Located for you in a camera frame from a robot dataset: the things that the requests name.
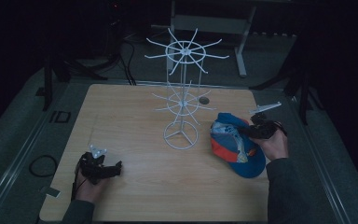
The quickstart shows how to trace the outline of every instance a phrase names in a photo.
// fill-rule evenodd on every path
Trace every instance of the person's right hand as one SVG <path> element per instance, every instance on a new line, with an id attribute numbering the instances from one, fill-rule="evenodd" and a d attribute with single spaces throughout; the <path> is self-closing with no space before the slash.
<path id="1" fill-rule="evenodd" d="M 251 138 L 251 140 L 260 145 L 264 154 L 270 161 L 289 157 L 287 137 L 280 129 L 278 129 L 269 139 Z"/>

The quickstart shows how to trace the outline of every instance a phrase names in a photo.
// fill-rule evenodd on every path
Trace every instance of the person's left hand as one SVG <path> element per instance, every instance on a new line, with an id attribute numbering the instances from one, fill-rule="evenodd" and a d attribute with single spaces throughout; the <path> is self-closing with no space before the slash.
<path id="1" fill-rule="evenodd" d="M 86 177 L 81 174 L 81 169 L 79 169 L 77 174 L 77 192 L 75 199 L 90 203 L 96 203 L 103 194 L 106 187 L 109 185 L 109 182 L 110 178 L 106 178 L 101 179 L 98 184 L 93 185 L 89 180 L 86 180 Z"/>

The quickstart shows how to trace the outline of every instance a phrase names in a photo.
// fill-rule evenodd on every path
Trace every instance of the baseball cap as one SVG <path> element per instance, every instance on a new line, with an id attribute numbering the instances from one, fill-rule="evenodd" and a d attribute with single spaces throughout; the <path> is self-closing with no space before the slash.
<path id="1" fill-rule="evenodd" d="M 245 119 L 219 113 L 211 127 L 211 143 L 213 153 L 227 161 L 238 175 L 253 178 L 264 171 L 266 157 L 258 144 L 237 130 L 247 127 Z"/>

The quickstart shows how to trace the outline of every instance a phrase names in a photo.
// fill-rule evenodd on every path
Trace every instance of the dark background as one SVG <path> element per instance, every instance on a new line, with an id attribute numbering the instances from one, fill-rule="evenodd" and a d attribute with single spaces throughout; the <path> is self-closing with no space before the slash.
<path id="1" fill-rule="evenodd" d="M 310 71 L 310 83 L 358 170 L 358 1 L 256 2 L 252 31 L 297 35 L 300 50 L 289 59 Z M 92 58 L 106 53 L 101 36 L 106 38 L 109 22 L 120 20 L 147 36 L 150 24 L 169 24 L 170 13 L 165 0 L 0 1 L 0 116 L 43 67 L 50 45 L 74 58 Z M 110 38 L 119 42 L 115 34 Z"/>

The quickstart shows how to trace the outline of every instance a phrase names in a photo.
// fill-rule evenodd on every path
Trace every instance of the hat display stand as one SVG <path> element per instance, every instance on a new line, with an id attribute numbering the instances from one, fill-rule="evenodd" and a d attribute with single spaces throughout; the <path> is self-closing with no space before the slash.
<path id="1" fill-rule="evenodd" d="M 194 116 L 195 112 L 198 109 L 214 110 L 214 108 L 200 105 L 200 99 L 203 98 L 208 101 L 205 95 L 211 92 L 207 91 L 206 93 L 200 94 L 202 73 L 208 73 L 202 67 L 203 60 L 206 57 L 225 59 L 228 56 L 221 57 L 206 53 L 205 48 L 218 44 L 221 39 L 212 44 L 202 46 L 194 42 L 197 30 L 195 31 L 190 41 L 179 41 L 172 34 L 170 29 L 168 29 L 168 31 L 173 40 L 169 45 L 160 44 L 147 38 L 147 41 L 149 41 L 150 43 L 164 47 L 165 54 L 156 56 L 145 55 L 145 57 L 148 59 L 166 57 L 168 60 L 171 60 L 174 63 L 172 71 L 167 69 L 167 95 L 160 96 L 154 93 L 153 95 L 158 98 L 164 99 L 167 102 L 166 107 L 159 108 L 156 110 L 169 110 L 175 115 L 173 122 L 168 124 L 164 130 L 165 142 L 169 146 L 176 149 L 188 149 L 190 147 L 193 147 L 197 143 L 199 133 L 195 125 L 193 125 L 189 121 L 186 121 L 185 117 L 191 117 L 195 123 L 200 125 Z M 188 83 L 186 80 L 187 66 L 190 64 L 195 64 L 200 69 L 199 81 L 196 85 L 192 83 L 192 80 L 190 80 Z M 170 82 L 170 76 L 174 74 L 178 67 L 180 67 L 180 83 L 178 85 L 173 85 Z M 196 89 L 196 93 L 191 93 L 190 89 Z"/>

